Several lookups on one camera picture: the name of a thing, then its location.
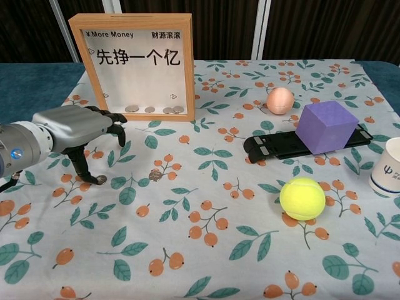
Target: wooden picture frame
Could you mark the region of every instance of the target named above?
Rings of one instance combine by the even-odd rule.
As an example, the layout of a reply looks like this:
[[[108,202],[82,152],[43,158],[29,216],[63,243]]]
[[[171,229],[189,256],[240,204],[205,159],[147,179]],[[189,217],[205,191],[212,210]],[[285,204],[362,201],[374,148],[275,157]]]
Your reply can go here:
[[[68,21],[101,109],[122,113],[128,120],[194,120],[191,14],[94,13],[77,14]],[[155,45],[150,52],[153,53],[153,57],[149,56],[150,54],[143,55],[144,47],[150,48],[151,43]],[[91,44],[105,45],[104,48],[109,51],[105,51],[103,48],[96,51],[96,46],[91,46]],[[126,49],[121,49],[121,45],[125,45]],[[182,52],[173,51],[169,47],[175,47]],[[135,51],[138,50],[141,51],[140,56],[126,56],[127,51],[130,52],[128,54],[137,54]],[[112,90],[113,97],[109,97],[109,94],[105,92],[106,86]],[[136,95],[134,100],[128,99],[131,95]],[[161,110],[172,107],[170,104],[176,103],[182,105],[175,105],[175,108],[178,109],[172,113],[165,113],[163,112],[165,110]],[[126,107],[127,104],[135,104],[139,110],[126,112],[123,107]],[[155,108],[155,111],[144,112],[145,106],[148,110]],[[184,111],[177,112],[180,108],[183,108]]]

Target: table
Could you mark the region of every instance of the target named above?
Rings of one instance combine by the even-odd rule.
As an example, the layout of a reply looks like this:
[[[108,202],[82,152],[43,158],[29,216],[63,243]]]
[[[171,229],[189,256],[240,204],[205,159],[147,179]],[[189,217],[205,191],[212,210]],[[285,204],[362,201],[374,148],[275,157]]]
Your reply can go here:
[[[196,61],[194,122],[132,121],[87,160],[103,186],[50,154],[0,194],[1,299],[394,299],[400,197],[368,185],[400,118],[352,60]],[[294,94],[283,116],[272,88]],[[306,104],[335,99],[374,136],[369,146],[249,164],[244,139],[295,130]],[[86,73],[64,105],[96,105]],[[153,169],[163,176],[148,179]],[[282,185],[306,176],[326,191],[296,222]]]

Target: egg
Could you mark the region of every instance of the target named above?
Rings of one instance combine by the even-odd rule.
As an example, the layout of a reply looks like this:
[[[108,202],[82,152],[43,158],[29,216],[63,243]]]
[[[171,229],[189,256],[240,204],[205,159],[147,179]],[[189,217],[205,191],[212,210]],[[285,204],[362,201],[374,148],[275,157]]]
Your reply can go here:
[[[273,89],[267,97],[267,108],[274,114],[286,114],[293,107],[294,96],[285,87]]]

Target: robotic arm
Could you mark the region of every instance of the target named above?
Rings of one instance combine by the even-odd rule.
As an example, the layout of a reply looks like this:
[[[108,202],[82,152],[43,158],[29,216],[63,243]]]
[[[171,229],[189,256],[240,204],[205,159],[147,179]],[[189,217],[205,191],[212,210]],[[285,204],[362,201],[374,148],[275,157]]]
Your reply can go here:
[[[12,175],[0,192],[15,185],[24,168],[45,160],[50,152],[68,155],[77,175],[87,183],[104,184],[103,175],[89,172],[84,147],[102,134],[114,133],[121,147],[125,131],[115,122],[126,123],[122,114],[103,111],[96,106],[61,106],[37,112],[32,122],[0,125],[0,178]]]

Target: wooden frame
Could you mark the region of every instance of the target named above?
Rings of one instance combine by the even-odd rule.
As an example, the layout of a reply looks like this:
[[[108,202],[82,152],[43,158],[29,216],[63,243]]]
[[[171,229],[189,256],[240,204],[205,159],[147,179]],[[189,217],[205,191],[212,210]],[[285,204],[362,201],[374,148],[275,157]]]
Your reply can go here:
[[[101,109],[107,109],[108,104],[96,72],[91,53],[84,37],[84,30],[122,30],[122,29],[175,29],[182,35],[184,79],[186,92],[185,114],[163,113],[123,113],[128,120],[159,120],[159,121],[193,121],[194,120],[194,59],[191,14],[77,14],[69,24],[77,47],[81,54],[87,74],[91,81],[97,102]]]

